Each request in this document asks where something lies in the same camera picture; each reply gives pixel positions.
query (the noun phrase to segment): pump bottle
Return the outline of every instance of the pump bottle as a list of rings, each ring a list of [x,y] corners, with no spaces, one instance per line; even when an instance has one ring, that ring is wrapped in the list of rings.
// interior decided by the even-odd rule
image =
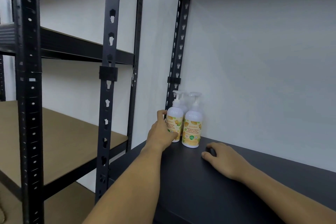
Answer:
[[[181,92],[173,90],[176,98],[173,101],[173,106],[167,110],[166,125],[169,132],[177,132],[178,136],[173,140],[173,143],[180,141],[181,128],[183,122],[183,110],[181,109]]]
[[[197,148],[200,144],[203,115],[200,110],[201,93],[191,92],[193,99],[190,110],[185,115],[182,144],[189,148]]]

